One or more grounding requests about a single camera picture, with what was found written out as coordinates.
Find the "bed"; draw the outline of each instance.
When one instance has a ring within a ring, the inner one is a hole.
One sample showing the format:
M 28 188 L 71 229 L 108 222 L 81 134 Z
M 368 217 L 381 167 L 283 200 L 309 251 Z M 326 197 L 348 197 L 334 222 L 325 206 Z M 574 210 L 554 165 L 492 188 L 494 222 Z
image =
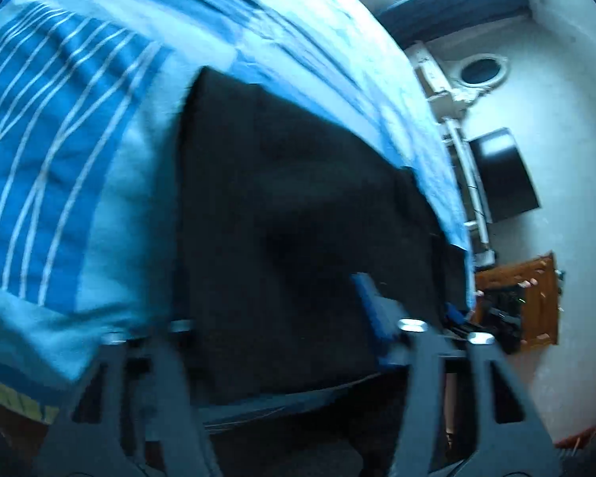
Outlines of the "bed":
M 206 65 L 413 167 L 472 276 L 437 125 L 358 0 L 3 0 L 0 404 L 51 423 L 103 335 L 141 333 L 176 303 L 177 116 Z

